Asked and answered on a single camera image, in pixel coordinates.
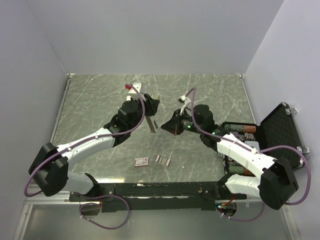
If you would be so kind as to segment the white stapler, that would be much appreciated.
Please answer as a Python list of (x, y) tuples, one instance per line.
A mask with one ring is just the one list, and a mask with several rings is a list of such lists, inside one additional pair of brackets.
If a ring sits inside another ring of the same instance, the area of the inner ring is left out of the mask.
[[(155, 95), (153, 95), (151, 97), (153, 99), (159, 99), (160, 100), (160, 96), (158, 94), (155, 94)], [(147, 124), (149, 126), (149, 129), (150, 129), (151, 133), (156, 134), (159, 127), (158, 127), (157, 122), (155, 120), (155, 115), (154, 116), (145, 116), (145, 119), (147, 121)]]

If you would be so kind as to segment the black poker chip case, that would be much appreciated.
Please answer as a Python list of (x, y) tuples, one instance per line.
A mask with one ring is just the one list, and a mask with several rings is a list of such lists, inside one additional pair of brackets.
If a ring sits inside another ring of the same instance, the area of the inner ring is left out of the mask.
[[(287, 103), (281, 102), (258, 125), (225, 121), (221, 126), (233, 133), (236, 138), (257, 150), (286, 145), (303, 152), (302, 148), (304, 146), (298, 136), (293, 113), (290, 112), (291, 110), (294, 109), (290, 108)], [(280, 157), (287, 159), (293, 170), (305, 166), (302, 158), (289, 149), (276, 149), (265, 154), (276, 159)], [(226, 155), (223, 156), (223, 170), (225, 174), (254, 176), (253, 173)]]

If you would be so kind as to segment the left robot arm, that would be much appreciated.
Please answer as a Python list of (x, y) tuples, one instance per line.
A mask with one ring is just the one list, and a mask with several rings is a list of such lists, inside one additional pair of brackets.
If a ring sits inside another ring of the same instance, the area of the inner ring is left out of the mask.
[(125, 101), (111, 121), (94, 133), (76, 141), (53, 145), (44, 144), (32, 162), (28, 173), (41, 193), (51, 197), (60, 191), (76, 191), (87, 201), (98, 197), (98, 182), (88, 173), (77, 174), (70, 171), (76, 163), (103, 150), (114, 148), (125, 142), (144, 118), (153, 117), (160, 100), (149, 94), (142, 99)]

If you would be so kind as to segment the staple strip pack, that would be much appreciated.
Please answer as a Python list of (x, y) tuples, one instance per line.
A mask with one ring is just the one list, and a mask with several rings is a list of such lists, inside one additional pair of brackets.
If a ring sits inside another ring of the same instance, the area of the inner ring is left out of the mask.
[(155, 159), (155, 162), (168, 167), (171, 163), (171, 159), (165, 156), (158, 155)]

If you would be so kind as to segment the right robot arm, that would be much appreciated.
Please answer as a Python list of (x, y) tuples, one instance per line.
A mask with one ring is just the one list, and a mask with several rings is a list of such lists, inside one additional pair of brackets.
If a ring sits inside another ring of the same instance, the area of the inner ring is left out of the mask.
[(208, 105), (196, 105), (193, 110), (177, 109), (161, 129), (178, 136), (184, 131), (198, 133), (202, 143), (248, 169), (253, 176), (231, 174), (218, 186), (223, 199), (234, 194), (259, 197), (274, 210), (280, 209), (299, 189), (290, 162), (261, 153), (237, 139), (230, 131), (215, 124)]

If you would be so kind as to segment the red white staple box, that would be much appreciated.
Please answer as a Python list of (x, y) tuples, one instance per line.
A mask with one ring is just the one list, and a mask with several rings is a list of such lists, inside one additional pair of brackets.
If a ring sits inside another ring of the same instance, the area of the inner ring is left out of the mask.
[(135, 158), (134, 161), (135, 161), (135, 163), (134, 163), (135, 167), (145, 167), (145, 166), (149, 165), (149, 159), (147, 157)]

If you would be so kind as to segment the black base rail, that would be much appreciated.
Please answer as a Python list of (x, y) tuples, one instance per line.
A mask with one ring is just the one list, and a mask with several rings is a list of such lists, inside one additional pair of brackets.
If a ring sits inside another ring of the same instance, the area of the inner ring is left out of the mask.
[(143, 182), (143, 183), (101, 183), (99, 190), (88, 196), (78, 192), (69, 195), (75, 203), (102, 204), (103, 213), (127, 210), (176, 210), (201, 209), (214, 211), (216, 202), (245, 200), (245, 194), (234, 194), (217, 181), (199, 182)]

